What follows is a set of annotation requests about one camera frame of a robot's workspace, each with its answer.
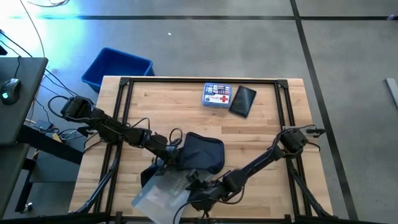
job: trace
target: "black smartphone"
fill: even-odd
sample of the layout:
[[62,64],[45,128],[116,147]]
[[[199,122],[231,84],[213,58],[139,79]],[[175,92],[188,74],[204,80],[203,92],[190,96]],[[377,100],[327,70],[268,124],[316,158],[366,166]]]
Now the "black smartphone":
[[247,118],[256,93],[255,90],[240,85],[229,107],[229,112]]

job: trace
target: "wooden tabletop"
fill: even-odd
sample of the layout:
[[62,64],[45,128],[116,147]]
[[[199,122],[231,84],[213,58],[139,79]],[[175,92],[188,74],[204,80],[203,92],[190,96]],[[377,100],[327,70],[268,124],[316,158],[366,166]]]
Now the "wooden tabletop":
[[[107,114],[113,114],[119,80],[120,77],[104,77],[97,107]],[[312,124],[303,80],[288,79],[288,83],[296,125]],[[233,95],[238,86],[232,84]],[[128,123],[134,124],[141,118],[148,117],[151,130],[164,136],[168,136],[173,128],[179,127],[184,133],[194,132],[222,140],[225,146],[225,166],[217,175],[219,176],[228,170],[245,166],[262,154],[280,131],[274,86],[244,86],[257,91],[247,119],[231,114],[226,109],[204,107],[201,102],[203,83],[134,82]],[[127,90],[122,98],[119,120],[123,114],[126,93]],[[284,114],[288,121],[286,109]],[[145,122],[140,124],[140,127],[146,126]],[[86,146],[98,140],[95,136]],[[98,185],[105,147],[105,143],[100,143],[83,156],[70,204],[71,211],[81,207]],[[112,214],[123,212],[123,216],[145,216],[131,205],[131,201],[141,190],[140,173],[151,164],[153,157],[145,149],[123,144]],[[311,145],[306,146],[302,159],[308,188],[323,208],[332,213],[318,149]],[[108,187],[109,184],[104,190],[101,211],[105,210]],[[303,213],[300,190],[298,200]],[[293,214],[285,160],[274,162],[252,176],[246,184],[240,203],[217,203],[209,214],[213,218],[283,218],[285,214]],[[183,213],[183,217],[201,215],[202,212],[196,212],[191,206]]]

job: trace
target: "concrete floor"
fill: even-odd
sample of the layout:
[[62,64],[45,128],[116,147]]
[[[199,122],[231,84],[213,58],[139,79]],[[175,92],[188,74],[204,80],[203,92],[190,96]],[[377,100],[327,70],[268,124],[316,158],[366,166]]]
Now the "concrete floor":
[[[301,16],[388,16],[398,12],[398,2],[393,0],[296,2]],[[35,24],[49,58],[47,68],[66,86],[94,101],[96,93],[80,77],[103,47],[111,47],[153,60],[157,76],[303,78],[314,123],[323,126],[294,20],[71,17],[293,16],[289,0],[97,0],[95,4],[91,0],[70,0],[66,6],[57,8],[39,8],[27,3],[26,6],[40,17]],[[7,7],[0,29],[41,57],[39,40],[19,2],[9,1]],[[69,17],[46,19],[51,15]],[[395,162],[398,111],[383,79],[398,80],[398,24],[394,21],[303,21],[302,24],[358,217],[394,223],[394,211],[398,209],[398,177],[394,173],[398,169]],[[66,95],[46,78],[43,85]],[[45,103],[52,96],[40,88],[37,99]],[[35,107],[33,120],[38,119],[45,119],[45,113]],[[60,129],[76,126],[52,114],[50,119]],[[347,218],[326,136],[320,138],[319,144],[333,211]],[[18,189],[14,191],[14,201]],[[43,189],[63,197],[38,197]],[[38,184],[31,193],[35,213],[12,212],[11,205],[15,203],[12,200],[5,218],[66,213],[72,192],[70,182]]]

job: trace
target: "table leg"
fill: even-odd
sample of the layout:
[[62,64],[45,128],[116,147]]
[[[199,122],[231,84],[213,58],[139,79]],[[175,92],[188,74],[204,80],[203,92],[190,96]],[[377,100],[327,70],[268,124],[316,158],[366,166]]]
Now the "table leg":
[[78,165],[83,157],[83,153],[79,150],[60,143],[26,125],[22,125],[17,141],[27,143],[36,149]]

